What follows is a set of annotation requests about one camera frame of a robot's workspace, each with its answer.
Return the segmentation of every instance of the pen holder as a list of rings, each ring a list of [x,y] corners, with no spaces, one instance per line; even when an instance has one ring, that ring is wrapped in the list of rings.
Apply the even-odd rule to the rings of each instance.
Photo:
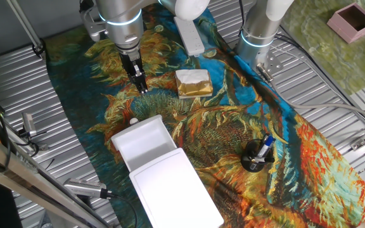
[[[259,152],[260,145],[262,144],[262,140],[254,139],[248,142],[246,145],[245,152],[241,155],[240,163],[243,168],[249,172],[260,172],[265,165],[268,163],[274,162],[273,148],[270,148],[267,152],[267,156],[265,157],[266,162],[256,162],[254,158],[257,156]]]

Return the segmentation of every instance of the green fabric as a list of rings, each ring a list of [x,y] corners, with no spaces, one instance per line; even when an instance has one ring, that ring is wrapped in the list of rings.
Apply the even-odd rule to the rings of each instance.
[[[365,37],[347,44],[327,22],[352,0],[295,0],[282,24],[347,92],[365,88]],[[356,1],[365,9],[365,0]]]

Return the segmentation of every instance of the gold foil package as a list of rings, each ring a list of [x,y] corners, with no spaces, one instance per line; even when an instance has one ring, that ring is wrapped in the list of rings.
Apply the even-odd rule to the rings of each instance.
[[[177,70],[176,80],[180,99],[212,96],[214,91],[208,70]]]

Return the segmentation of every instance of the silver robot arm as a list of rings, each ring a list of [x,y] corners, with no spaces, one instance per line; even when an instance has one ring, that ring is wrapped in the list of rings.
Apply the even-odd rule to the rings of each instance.
[[[145,6],[160,3],[182,20],[194,20],[208,6],[210,0],[96,0],[99,15],[105,23],[97,25],[86,10],[93,7],[92,0],[84,0],[80,14],[86,29],[94,41],[104,32],[115,43],[123,68],[129,80],[141,94],[148,92],[146,74],[140,54],[140,39],[144,27],[142,10]]]
[[[236,52],[256,71],[266,67],[270,44],[294,0],[257,0],[247,13]]]

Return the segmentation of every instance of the blue light ring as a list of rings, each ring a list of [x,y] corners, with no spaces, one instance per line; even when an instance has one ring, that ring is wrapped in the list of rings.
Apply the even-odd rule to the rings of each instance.
[[[274,40],[272,40],[270,43],[268,43],[268,44],[264,44],[264,45],[257,45],[257,44],[252,44],[251,42],[248,42],[246,39],[245,39],[245,37],[243,36],[243,31],[241,31],[240,32],[240,34],[241,34],[241,38],[248,44],[248,45],[250,45],[250,46],[253,46],[253,47],[256,47],[256,48],[264,48],[264,47],[267,47],[267,46],[269,46],[270,44],[272,44],[272,42],[274,41]]]
[[[128,25],[130,23],[135,22],[137,19],[139,19],[140,15],[142,14],[142,9],[140,9],[139,13],[132,19],[129,20],[127,22],[107,22],[110,25],[117,25],[117,26],[121,26],[121,25]],[[101,16],[101,14],[99,14],[99,17],[101,17],[101,19],[105,22],[106,20]]]

